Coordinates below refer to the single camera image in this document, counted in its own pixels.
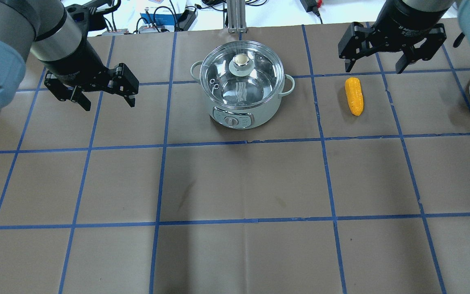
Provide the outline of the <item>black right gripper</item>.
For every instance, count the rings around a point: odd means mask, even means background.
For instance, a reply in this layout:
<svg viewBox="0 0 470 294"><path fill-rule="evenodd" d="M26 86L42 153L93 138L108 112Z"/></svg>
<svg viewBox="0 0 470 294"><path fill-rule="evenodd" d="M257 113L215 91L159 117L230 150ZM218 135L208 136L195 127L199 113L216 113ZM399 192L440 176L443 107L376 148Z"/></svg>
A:
<svg viewBox="0 0 470 294"><path fill-rule="evenodd" d="M437 22L375 22L349 24L338 43L338 56L350 73L356 61L377 52L403 52L397 74L419 60L429 61L446 41L444 24Z"/></svg>

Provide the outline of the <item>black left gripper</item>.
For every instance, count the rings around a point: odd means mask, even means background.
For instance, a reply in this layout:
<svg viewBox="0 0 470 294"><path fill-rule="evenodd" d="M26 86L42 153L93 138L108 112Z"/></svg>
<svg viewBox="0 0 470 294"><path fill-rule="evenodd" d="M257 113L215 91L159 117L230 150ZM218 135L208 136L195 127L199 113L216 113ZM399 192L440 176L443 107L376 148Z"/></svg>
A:
<svg viewBox="0 0 470 294"><path fill-rule="evenodd" d="M109 69L94 49L78 49L65 58L45 61L44 65L44 85L60 102L68 100L90 111L91 102L83 91L105 91L123 97L130 107L135 107L139 80L125 63Z"/></svg>

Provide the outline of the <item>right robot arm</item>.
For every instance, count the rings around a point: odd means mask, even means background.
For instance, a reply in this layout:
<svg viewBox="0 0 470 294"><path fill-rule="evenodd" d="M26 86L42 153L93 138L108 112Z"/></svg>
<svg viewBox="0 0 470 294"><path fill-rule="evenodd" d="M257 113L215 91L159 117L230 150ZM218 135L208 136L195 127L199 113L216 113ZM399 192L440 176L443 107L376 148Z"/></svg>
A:
<svg viewBox="0 0 470 294"><path fill-rule="evenodd" d="M470 44L470 0L457 3L461 35L455 46L465 38ZM419 60L429 61L447 39L441 20L452 5L452 0L387 0L371 27L352 22L343 34L337 48L345 71L378 52L402 52L395 65L399 74Z"/></svg>

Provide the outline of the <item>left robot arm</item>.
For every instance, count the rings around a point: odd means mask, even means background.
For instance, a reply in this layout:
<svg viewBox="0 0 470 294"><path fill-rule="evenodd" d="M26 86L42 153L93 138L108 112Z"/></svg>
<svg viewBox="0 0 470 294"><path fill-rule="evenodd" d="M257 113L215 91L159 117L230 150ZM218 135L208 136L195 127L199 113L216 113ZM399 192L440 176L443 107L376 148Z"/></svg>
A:
<svg viewBox="0 0 470 294"><path fill-rule="evenodd" d="M87 39L106 26L103 15L117 0L91 0L65 7L59 0L0 0L0 109L12 100L33 54L47 69L44 85L61 102L89 111L84 92L104 91L135 106L139 81L124 63L110 69Z"/></svg>

